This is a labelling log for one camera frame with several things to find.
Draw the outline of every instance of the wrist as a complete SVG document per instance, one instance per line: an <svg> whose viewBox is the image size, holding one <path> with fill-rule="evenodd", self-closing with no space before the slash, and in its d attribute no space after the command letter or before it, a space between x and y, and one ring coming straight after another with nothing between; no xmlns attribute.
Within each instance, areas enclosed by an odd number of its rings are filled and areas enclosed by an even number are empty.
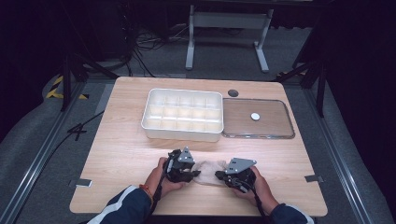
<svg viewBox="0 0 396 224"><path fill-rule="evenodd" d="M153 199L153 194L151 193L151 190L149 189L149 186L147 185L139 185L139 188L142 189L143 191L146 192L146 194L148 195L151 204L150 204L150 208L152 207L152 205L154 204L154 199Z"/></svg>
<svg viewBox="0 0 396 224"><path fill-rule="evenodd" d="M262 209L264 210L264 212L266 214L268 214L269 216L271 215L271 213L274 211L274 209L279 205L279 202L275 199L269 199L266 200L265 202L262 202Z"/></svg>

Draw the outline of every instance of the blue sleeve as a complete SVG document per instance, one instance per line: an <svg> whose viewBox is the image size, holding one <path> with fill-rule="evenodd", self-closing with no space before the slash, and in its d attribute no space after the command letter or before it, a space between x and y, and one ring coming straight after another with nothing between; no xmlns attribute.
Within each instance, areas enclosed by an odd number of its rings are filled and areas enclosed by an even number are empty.
<svg viewBox="0 0 396 224"><path fill-rule="evenodd" d="M149 215L151 200L142 189L130 186L111 199L106 208L88 224L141 224Z"/></svg>
<svg viewBox="0 0 396 224"><path fill-rule="evenodd" d="M281 203L276 208L274 208L271 213L271 221L275 224L306 224L312 223L311 218L309 221L303 213L299 210Z"/></svg>

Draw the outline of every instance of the metal frame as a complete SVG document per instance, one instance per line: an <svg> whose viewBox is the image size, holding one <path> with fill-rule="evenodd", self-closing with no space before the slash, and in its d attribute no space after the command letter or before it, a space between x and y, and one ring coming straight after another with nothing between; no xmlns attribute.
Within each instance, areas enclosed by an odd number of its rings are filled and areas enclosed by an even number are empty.
<svg viewBox="0 0 396 224"><path fill-rule="evenodd" d="M82 90L85 87L85 83L79 82L76 84L69 106L61 112L56 118L49 134L44 141L43 145L39 149L34 161L30 165L26 174L24 175L22 182L18 186L12 196L8 206L6 207L3 215L0 217L0 224L15 223L19 213L21 212L25 202L29 198L29 195L35 186L35 182L40 177L41 172L44 170L46 163L50 159L50 156L55 151L55 140L59 135L59 131L63 127L68 114L70 113L73 104L77 101L78 97L81 95Z"/></svg>
<svg viewBox="0 0 396 224"><path fill-rule="evenodd" d="M315 114L314 117L323 132L323 136L326 139L326 144L329 149L329 156L332 160L335 171L340 177L340 182L344 188L344 191L346 192L346 196L349 199L352 210L355 213L355 217L359 223L374 223L370 218L363 201L361 200L361 194L358 187L356 186L352 174L349 171L349 168L347 167L347 163L340 155L337 145L334 143L332 133L326 123L326 120L322 118L317 111L316 99L313 92L311 90L303 90L303 92L312 112Z"/></svg>
<svg viewBox="0 0 396 224"><path fill-rule="evenodd" d="M225 27L243 29L261 29L259 41L255 41L254 49L259 59L260 67L264 73L269 72L267 61L265 60L262 46L268 33L273 10L269 9L263 14L243 14L243 13L215 13L215 12L195 12L194 6L190 6L189 21L189 46L187 48L186 69L192 70L194 59L194 28L195 27Z"/></svg>

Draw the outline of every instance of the wooden table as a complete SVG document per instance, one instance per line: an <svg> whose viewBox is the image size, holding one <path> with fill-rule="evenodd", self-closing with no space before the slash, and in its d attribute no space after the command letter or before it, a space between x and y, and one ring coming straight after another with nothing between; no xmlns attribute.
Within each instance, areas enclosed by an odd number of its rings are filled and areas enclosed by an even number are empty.
<svg viewBox="0 0 396 224"><path fill-rule="evenodd" d="M216 143L149 139L141 120L149 91L154 88L217 91L228 97L228 90L239 91L238 98L277 99L290 112L295 131L292 139L238 139L221 137ZM74 213L99 213L106 203L129 185L144 183L160 157L173 149L188 146L196 161L229 162L231 158L257 161L280 203L298 206L309 216L327 214L318 182L306 182L314 171L306 153L286 93L275 82L204 79L120 77L108 101L92 143L81 178L92 180L90 188L76 188L70 203ZM203 186L193 181L182 190L171 192L158 203L155 215L259 216L256 207L236 198L230 189Z"/></svg>

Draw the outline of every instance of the white container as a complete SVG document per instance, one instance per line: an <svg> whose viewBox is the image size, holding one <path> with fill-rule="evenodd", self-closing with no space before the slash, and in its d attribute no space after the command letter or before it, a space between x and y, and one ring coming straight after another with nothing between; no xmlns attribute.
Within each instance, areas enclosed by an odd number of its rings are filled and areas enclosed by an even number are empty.
<svg viewBox="0 0 396 224"><path fill-rule="evenodd" d="M149 138L217 142L224 129L222 95L152 89L142 127Z"/></svg>

